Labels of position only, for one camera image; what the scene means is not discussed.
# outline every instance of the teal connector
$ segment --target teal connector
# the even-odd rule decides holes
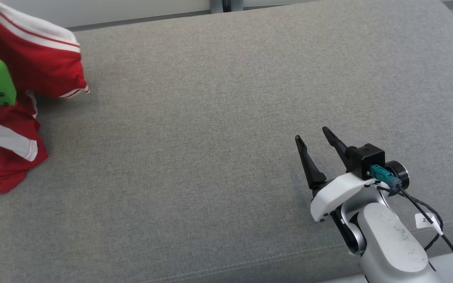
[[[398,187],[401,187],[401,180],[379,165],[373,165],[372,168],[370,168],[370,176],[386,183],[391,189],[397,190]]]

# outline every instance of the label sticker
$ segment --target label sticker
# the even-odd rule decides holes
[[[427,216],[429,216],[433,222],[438,223],[433,213],[427,213]],[[426,217],[424,217],[424,215],[422,215],[422,213],[415,214],[415,226],[417,226],[417,228],[433,227],[433,225],[428,219],[426,219]]]

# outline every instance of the gray couch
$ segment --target gray couch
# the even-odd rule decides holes
[[[77,32],[92,94],[38,105],[49,160],[0,195],[0,282],[313,282],[359,272],[316,223],[300,134],[372,143],[453,242],[453,15],[322,0]],[[421,243],[415,208],[392,208]],[[430,256],[449,253],[442,241]]]

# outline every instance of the metal bracket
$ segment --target metal bracket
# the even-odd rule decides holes
[[[243,11],[244,0],[209,0],[211,14]]]

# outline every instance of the white stripe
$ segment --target white stripe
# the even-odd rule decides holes
[[[59,42],[52,41],[52,40],[47,40],[47,39],[44,39],[41,37],[37,37],[37,36],[31,35],[31,34],[28,34],[27,32],[24,32],[24,31],[16,28],[14,25],[12,25],[10,22],[8,22],[1,15],[0,15],[0,24],[2,24],[12,34],[15,34],[16,36],[18,36],[26,41],[36,43],[37,45],[41,45],[41,46],[45,46],[45,47],[55,48],[57,50],[68,50],[68,51],[73,51],[73,52],[79,53],[79,47],[64,44],[64,43],[59,43]]]
[[[22,29],[24,29],[26,31],[29,31],[34,34],[38,34],[40,36],[44,36],[49,39],[59,40],[59,41],[63,41],[66,43],[71,43],[71,44],[79,46],[79,43],[77,42],[76,38],[74,37],[74,34],[65,28],[59,27],[59,26],[49,23],[45,20],[41,20],[40,18],[35,18],[33,16],[24,14],[20,11],[17,11],[15,9],[12,9],[12,8],[6,6],[3,3],[0,3],[0,13],[5,15],[5,17],[7,17],[10,21],[12,21],[14,24],[18,25],[19,27],[21,27]],[[1,18],[2,17],[0,16],[0,23],[3,24],[5,27],[7,27],[5,23],[8,23],[8,21],[4,20],[4,22],[3,22],[3,21],[1,21]],[[9,29],[9,30],[20,38],[34,42],[32,40],[29,40],[29,38],[30,37],[36,38],[36,36],[25,33],[19,29],[17,29],[17,30],[19,30],[20,32],[14,32],[15,29],[17,29],[17,28],[15,28],[13,26],[13,29]],[[46,40],[43,38],[40,38],[40,39],[53,42],[54,45],[51,46],[52,48],[79,52],[79,47],[74,47],[74,46],[71,46],[68,44],[55,42],[53,40]]]
[[[28,161],[38,155],[38,143],[0,125],[0,147],[11,150]]]
[[[68,93],[66,93],[65,95],[61,95],[60,97],[62,98],[70,98],[70,97],[73,97],[75,95],[77,95],[78,93],[80,93],[80,91],[83,91],[85,93],[89,93],[90,90],[88,89],[88,86],[86,86],[85,88],[76,88]]]

